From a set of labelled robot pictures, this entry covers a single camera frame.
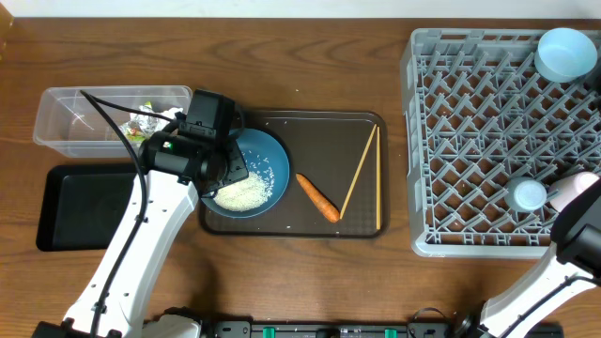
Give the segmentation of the foil snack wrapper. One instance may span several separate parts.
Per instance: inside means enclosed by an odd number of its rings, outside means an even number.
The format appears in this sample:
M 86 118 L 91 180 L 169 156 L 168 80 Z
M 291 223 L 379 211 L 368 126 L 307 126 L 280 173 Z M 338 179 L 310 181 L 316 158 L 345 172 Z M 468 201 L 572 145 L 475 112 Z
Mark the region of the foil snack wrapper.
M 139 110 L 147 113 L 147 115 L 130 113 L 131 119 L 119 126 L 119 129 L 126 138 L 131 143 L 137 145 L 141 144 L 145 139 L 150 138 L 154 132 L 161 131 L 166 127 L 169 123 L 168 120 L 165 120 L 166 117 L 173 120 L 176 118 L 176 113 L 184 112 L 184 109 L 181 107 L 171 107 L 158 112 L 150 101 L 140 105 Z

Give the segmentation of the light blue plastic cup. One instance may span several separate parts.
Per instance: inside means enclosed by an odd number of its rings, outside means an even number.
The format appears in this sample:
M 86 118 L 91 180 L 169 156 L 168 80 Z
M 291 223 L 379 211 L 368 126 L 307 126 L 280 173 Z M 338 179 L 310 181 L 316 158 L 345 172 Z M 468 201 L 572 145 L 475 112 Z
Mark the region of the light blue plastic cup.
M 547 201 L 545 186 L 530 177 L 515 177 L 507 182 L 504 189 L 507 191 L 504 201 L 513 211 L 532 212 Z

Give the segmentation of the pink plastic cup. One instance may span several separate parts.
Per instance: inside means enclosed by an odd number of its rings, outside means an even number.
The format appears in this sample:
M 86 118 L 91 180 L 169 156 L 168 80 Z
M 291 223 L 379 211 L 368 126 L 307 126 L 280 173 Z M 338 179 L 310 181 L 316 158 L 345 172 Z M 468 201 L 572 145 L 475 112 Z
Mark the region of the pink plastic cup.
M 599 175 L 592 172 L 581 172 L 562 178 L 549 187 L 549 203 L 556 211 L 561 212 L 598 180 Z

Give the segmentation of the light blue bowl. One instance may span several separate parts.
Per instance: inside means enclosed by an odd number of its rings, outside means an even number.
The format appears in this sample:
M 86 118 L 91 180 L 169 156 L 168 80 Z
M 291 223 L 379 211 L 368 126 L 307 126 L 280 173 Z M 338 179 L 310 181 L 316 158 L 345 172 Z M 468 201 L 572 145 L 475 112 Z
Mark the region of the light blue bowl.
M 548 81 L 569 83 L 590 72 L 597 58 L 588 36 L 572 28 L 555 28 L 539 39 L 534 65 Z

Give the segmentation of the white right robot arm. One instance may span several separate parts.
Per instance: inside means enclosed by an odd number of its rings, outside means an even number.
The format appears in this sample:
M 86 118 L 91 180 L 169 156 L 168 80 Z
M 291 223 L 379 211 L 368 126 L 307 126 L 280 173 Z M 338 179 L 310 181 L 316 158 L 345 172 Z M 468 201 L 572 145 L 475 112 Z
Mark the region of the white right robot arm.
M 600 183 L 555 219 L 551 243 L 515 284 L 488 300 L 478 329 L 489 337 L 521 338 L 574 296 L 600 285 Z

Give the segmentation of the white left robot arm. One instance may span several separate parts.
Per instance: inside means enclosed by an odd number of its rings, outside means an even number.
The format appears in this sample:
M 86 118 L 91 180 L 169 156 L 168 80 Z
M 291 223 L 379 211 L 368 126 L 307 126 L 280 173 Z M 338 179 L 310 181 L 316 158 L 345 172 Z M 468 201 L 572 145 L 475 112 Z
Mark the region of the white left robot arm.
M 140 337 L 164 260 L 200 197 L 248 176 L 234 135 L 171 123 L 143 142 L 127 209 L 99 267 L 60 324 L 37 337 Z

